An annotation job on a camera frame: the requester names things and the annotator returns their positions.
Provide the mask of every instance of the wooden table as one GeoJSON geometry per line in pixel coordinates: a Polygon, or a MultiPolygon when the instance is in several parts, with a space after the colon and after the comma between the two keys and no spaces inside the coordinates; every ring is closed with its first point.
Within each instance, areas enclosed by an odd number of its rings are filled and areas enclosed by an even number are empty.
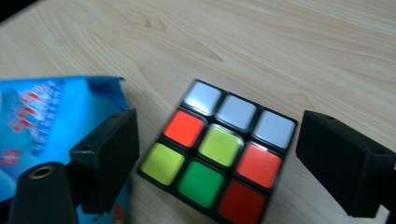
{"type": "MultiPolygon", "coordinates": [[[[47,0],[0,24],[0,77],[110,74],[138,109],[142,154],[195,78],[301,121],[340,119],[396,150],[392,0],[47,0]]],[[[295,156],[265,223],[348,217],[295,156]]],[[[134,171],[133,223],[211,223],[134,171]]]]}

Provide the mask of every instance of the light green sticker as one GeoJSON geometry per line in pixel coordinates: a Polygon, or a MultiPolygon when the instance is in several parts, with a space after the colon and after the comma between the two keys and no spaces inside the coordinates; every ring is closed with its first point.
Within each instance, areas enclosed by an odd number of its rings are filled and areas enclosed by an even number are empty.
{"type": "Polygon", "coordinates": [[[140,171],[169,186],[175,179],[184,160],[184,156],[180,153],[156,143],[140,166],[140,171]]]}
{"type": "Polygon", "coordinates": [[[211,126],[198,151],[224,166],[231,166],[242,139],[220,126],[211,126]]]}

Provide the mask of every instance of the green sticker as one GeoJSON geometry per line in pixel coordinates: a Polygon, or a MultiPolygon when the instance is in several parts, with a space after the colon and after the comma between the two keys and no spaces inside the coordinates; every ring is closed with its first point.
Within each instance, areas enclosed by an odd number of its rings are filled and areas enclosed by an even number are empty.
{"type": "Polygon", "coordinates": [[[215,201],[223,180],[221,174],[192,161],[180,179],[177,190],[202,207],[209,208],[215,201]]]}

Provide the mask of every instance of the black rectangular block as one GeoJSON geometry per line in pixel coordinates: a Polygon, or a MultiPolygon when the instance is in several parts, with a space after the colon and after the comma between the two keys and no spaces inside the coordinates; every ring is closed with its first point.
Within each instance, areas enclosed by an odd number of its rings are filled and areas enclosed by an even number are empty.
{"type": "Polygon", "coordinates": [[[105,120],[69,154],[68,168],[83,212],[109,212],[139,158],[136,110],[105,120]]]}
{"type": "Polygon", "coordinates": [[[396,153],[312,111],[304,112],[296,153],[349,216],[375,216],[396,153]]]}

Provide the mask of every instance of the table surface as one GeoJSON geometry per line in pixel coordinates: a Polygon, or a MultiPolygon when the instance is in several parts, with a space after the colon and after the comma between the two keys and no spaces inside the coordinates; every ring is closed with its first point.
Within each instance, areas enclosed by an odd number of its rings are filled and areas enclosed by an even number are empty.
{"type": "MultiPolygon", "coordinates": [[[[125,77],[145,154],[200,78],[301,122],[340,119],[396,150],[393,0],[51,0],[0,24],[0,78],[125,77]]],[[[348,217],[295,156],[265,223],[384,223],[348,217]]],[[[134,171],[133,223],[211,223],[134,171]]]]}

